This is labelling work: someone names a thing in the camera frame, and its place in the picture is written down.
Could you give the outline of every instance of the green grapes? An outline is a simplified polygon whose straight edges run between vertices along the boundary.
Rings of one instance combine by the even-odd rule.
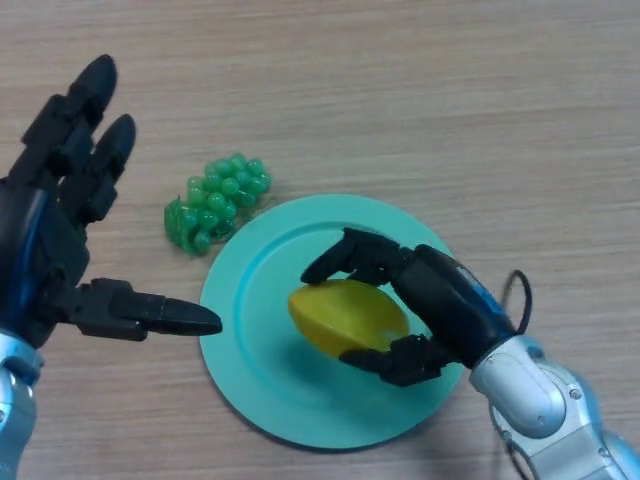
[[[203,175],[189,177],[186,186],[186,199],[178,197],[165,207],[165,233],[186,253],[199,256],[236,231],[239,215],[255,209],[271,187],[271,175],[259,158],[235,153],[207,163]]]

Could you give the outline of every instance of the plate rim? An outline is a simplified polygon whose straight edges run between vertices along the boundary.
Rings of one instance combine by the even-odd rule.
[[[345,202],[350,204],[349,207],[353,209],[353,212],[345,212]],[[313,215],[305,213],[305,210],[308,211],[314,208],[317,209],[318,205],[322,205],[322,210],[314,211]],[[278,237],[282,237],[287,234],[287,231],[282,231],[280,227],[274,225],[275,223],[277,223],[273,221],[274,216],[287,216],[288,214],[289,216],[287,219],[292,225],[295,225],[295,227],[291,228],[289,231],[295,231],[298,229],[304,229],[306,225],[313,225],[323,222],[340,224],[376,223],[366,219],[362,221],[359,220],[359,217],[366,218],[368,215],[367,211],[371,210],[378,210],[378,218],[391,216],[392,218],[394,218],[394,221],[397,221],[398,223],[404,223],[403,228],[406,228],[407,230],[415,230],[416,238],[424,237],[428,240],[428,243],[431,243],[436,248],[444,251],[449,255],[453,255],[449,247],[430,227],[420,222],[407,211],[395,205],[361,195],[311,195],[282,203],[262,213],[261,215],[257,216],[246,225],[244,225],[238,231],[238,233],[227,242],[227,244],[220,251],[213,264],[211,265],[201,290],[200,303],[216,311],[216,313],[218,313],[223,319],[223,322],[225,321],[225,318],[233,318],[233,311],[235,309],[234,304],[237,297],[236,287],[241,283],[242,279],[246,275],[247,268],[249,268],[250,264],[254,262],[254,259],[260,254],[260,252],[264,251],[267,248],[266,245],[269,245],[271,241],[273,241],[271,237],[277,239]],[[386,226],[381,230],[387,230],[388,228],[389,227]],[[256,230],[258,230],[258,233],[262,233],[262,237],[265,238],[265,240],[255,242],[254,232]],[[257,247],[257,251],[252,252],[252,255],[243,255],[242,258],[238,258],[235,252],[237,249],[242,250],[245,243],[260,243],[261,246]],[[223,282],[223,285],[220,285],[215,280],[215,278],[217,277],[216,270],[224,270],[226,268],[225,263],[233,263],[233,269],[235,271],[231,278],[235,278],[235,281],[229,280],[229,274],[228,271],[226,271],[225,282]],[[225,293],[227,293],[226,301],[222,299],[222,297],[225,297]],[[261,433],[266,434],[269,437],[274,437],[285,442],[307,448],[327,450],[359,449],[374,446],[396,438],[403,433],[411,430],[416,425],[421,424],[426,419],[432,417],[439,410],[441,410],[454,393],[456,387],[459,385],[464,371],[464,367],[459,364],[451,364],[446,367],[446,377],[445,375],[443,375],[441,379],[438,380],[446,382],[446,386],[442,387],[445,390],[442,397],[437,401],[432,402],[434,403],[433,408],[431,408],[430,410],[425,409],[425,412],[421,414],[421,418],[418,419],[415,423],[401,429],[396,429],[398,431],[393,434],[381,434],[380,438],[374,441],[371,438],[372,435],[370,433],[354,435],[352,432],[351,435],[348,435],[346,434],[345,430],[345,432],[343,432],[344,435],[342,435],[341,439],[334,438],[332,439],[332,441],[327,442],[326,440],[322,441],[320,438],[316,438],[315,441],[311,441],[308,438],[302,438],[305,437],[305,435],[296,435],[295,432],[291,432],[291,429],[288,429],[288,431],[286,432],[283,431],[286,429],[279,427],[281,423],[279,423],[277,419],[275,421],[269,421],[265,418],[264,414],[257,415],[256,409],[252,407],[251,403],[253,400],[257,399],[259,395],[252,395],[253,398],[251,399],[251,401],[247,401],[247,399],[242,398],[243,395],[246,394],[246,392],[238,391],[237,378],[238,376],[242,376],[245,377],[246,380],[247,373],[252,372],[253,369],[248,365],[247,358],[241,354],[240,342],[241,340],[238,340],[235,322],[232,322],[231,326],[229,327],[225,325],[222,333],[218,335],[200,337],[199,343],[202,357],[209,376],[216,389],[222,396],[225,403],[232,408],[236,415],[239,415],[245,422],[251,424],[251,426],[256,428]],[[211,353],[211,349],[214,349],[213,352],[217,353],[217,356],[214,355],[214,353]],[[240,363],[244,364],[244,369],[240,368],[239,370],[241,371],[236,371],[233,373],[233,375],[226,371],[225,368],[220,365],[220,357],[224,356],[225,354],[230,356],[232,359],[235,358],[240,360]],[[227,358],[225,360],[225,363],[228,364],[229,359]],[[255,378],[255,376],[253,378],[253,381],[251,381],[251,378],[249,378],[249,383],[253,383],[253,387],[256,388],[256,390],[261,390],[260,387],[263,385],[263,382]],[[275,393],[273,395],[275,395],[276,398],[280,398],[279,395]],[[273,399],[269,398],[262,398],[260,400],[261,405],[265,407],[265,410],[268,409],[267,407],[269,406],[270,400],[271,402],[273,401]]]

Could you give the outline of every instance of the robotic arm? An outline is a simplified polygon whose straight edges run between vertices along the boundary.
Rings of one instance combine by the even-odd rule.
[[[22,138],[25,149],[0,179],[0,480],[12,480],[36,422],[38,353],[56,324],[85,335],[143,341],[148,332],[208,335],[220,318],[199,305],[137,293],[99,278],[78,286],[89,264],[87,226],[105,218],[135,141],[118,118],[92,135],[116,87],[114,61],[88,65],[54,95]]]
[[[388,352],[345,352],[343,362],[400,387],[461,363],[487,398],[507,448],[525,458],[536,480],[640,480],[640,459],[627,442],[603,429],[589,384],[546,358],[542,346],[524,335],[531,295],[522,272],[514,272],[507,284],[510,289],[520,277],[527,293],[517,329],[471,272],[427,245],[405,248],[347,228],[301,279],[317,284],[337,272],[374,286],[390,283],[432,333],[401,338]]]

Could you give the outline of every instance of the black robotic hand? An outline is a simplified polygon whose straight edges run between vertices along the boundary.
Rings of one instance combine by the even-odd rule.
[[[391,384],[408,386],[438,377],[452,362],[471,369],[495,346],[522,333],[471,272],[428,245],[410,249],[375,233],[345,228],[342,240],[318,257],[301,280],[318,284],[338,272],[376,287],[390,283],[432,333],[430,338],[409,335],[396,340],[388,352],[353,350],[341,356],[343,362]],[[522,272],[515,271],[509,288],[516,276],[526,282]],[[530,295],[527,299],[528,317]]]
[[[89,264],[87,226],[105,218],[133,150],[136,128],[118,118],[92,135],[115,91],[113,59],[88,65],[54,95],[22,138],[25,149],[0,179],[0,330],[40,348],[57,323],[86,335],[142,341],[148,332],[206,335],[220,318],[181,300],[135,292],[128,282],[78,286]]]

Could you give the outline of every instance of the toy fruit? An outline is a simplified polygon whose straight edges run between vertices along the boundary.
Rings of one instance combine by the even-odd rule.
[[[262,160],[241,153],[209,162],[204,176],[187,180],[186,200],[165,207],[165,234],[191,256],[204,255],[213,243],[227,240],[259,208],[271,175]]]
[[[392,341],[409,334],[398,304],[382,290],[355,280],[303,286],[289,296],[289,313],[300,333],[334,358],[352,349],[386,351]]]

